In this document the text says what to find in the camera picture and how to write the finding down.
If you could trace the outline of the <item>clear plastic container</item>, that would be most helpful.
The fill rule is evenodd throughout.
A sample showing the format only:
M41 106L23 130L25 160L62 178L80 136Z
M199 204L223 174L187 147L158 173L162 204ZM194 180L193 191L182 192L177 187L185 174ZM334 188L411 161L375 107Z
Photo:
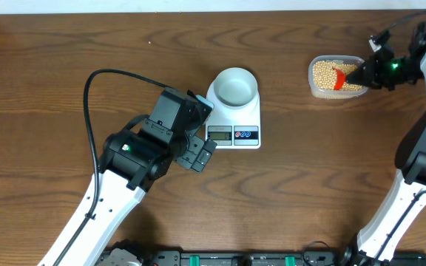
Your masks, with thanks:
M349 99L364 95L368 88L363 86L359 91L328 91L318 88L313 81L312 66L317 61L337 61L345 64L356 64L357 67L364 62L363 59L349 55L321 55L316 57L308 67L308 82L311 87L311 94L316 98L324 99Z

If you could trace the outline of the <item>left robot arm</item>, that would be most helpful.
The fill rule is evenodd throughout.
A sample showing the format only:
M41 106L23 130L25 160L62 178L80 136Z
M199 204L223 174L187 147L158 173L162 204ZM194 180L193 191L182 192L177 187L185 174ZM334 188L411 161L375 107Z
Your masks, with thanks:
M89 187L41 265L94 265L112 235L172 163L201 172L216 144L196 134L214 105L166 88L150 115L108 136Z

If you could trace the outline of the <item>grey round bowl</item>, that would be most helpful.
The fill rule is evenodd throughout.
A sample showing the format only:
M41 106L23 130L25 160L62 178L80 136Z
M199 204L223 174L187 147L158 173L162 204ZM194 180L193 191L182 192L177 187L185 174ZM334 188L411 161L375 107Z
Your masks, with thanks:
M239 67L223 70L213 81L214 95L227 106L246 106L259 95L256 78Z

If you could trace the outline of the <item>red measuring scoop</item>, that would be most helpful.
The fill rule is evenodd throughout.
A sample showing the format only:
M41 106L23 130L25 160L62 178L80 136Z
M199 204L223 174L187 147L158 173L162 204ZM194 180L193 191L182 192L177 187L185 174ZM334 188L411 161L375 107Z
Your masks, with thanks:
M343 87L344 83L346 82L346 74L341 70L333 67L333 70L337 74L337 81L334 85L334 90L339 91Z

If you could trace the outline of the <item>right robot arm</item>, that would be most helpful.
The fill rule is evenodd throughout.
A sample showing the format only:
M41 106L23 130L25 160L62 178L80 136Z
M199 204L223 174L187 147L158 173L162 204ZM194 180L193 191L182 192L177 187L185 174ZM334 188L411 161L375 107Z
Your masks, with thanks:
M393 90L422 79L426 88L426 21L415 27L407 56L394 55L388 46L390 36L384 30L370 38L373 55L347 75L347 83ZM399 144L394 165L391 189L346 248L341 265L389 265L399 241L426 206L426 111Z

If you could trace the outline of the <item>white digital kitchen scale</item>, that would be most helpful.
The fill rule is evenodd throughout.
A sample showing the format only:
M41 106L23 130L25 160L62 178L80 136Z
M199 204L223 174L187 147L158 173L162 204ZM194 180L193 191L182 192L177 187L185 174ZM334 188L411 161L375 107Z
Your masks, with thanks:
M207 100L214 109L206 121L206 137L213 140L216 149L258 149L261 147L260 95L257 82L227 81L222 85L239 86L245 99L251 99L242 106L229 106L217 94L215 81L209 87Z

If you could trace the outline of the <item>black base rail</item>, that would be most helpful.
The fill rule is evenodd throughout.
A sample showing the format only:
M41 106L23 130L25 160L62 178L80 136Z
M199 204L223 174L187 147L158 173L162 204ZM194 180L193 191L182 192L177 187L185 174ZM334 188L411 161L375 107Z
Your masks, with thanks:
M303 266L338 265L339 257L331 250L272 253L186 252L168 248L147 251L138 243L124 240L115 243L99 256L96 265L123 266Z

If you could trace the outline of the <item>yellow soybeans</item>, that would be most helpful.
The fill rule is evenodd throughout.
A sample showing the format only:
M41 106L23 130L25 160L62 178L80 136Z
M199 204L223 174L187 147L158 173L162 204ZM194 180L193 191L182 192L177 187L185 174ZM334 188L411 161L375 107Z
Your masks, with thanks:
M336 91L334 85L337 81L337 74L333 67L341 69L346 75L357 68L356 64L345 64L337 61L317 61L312 66L313 81L315 85L323 90ZM339 91L359 91L363 86L344 83Z

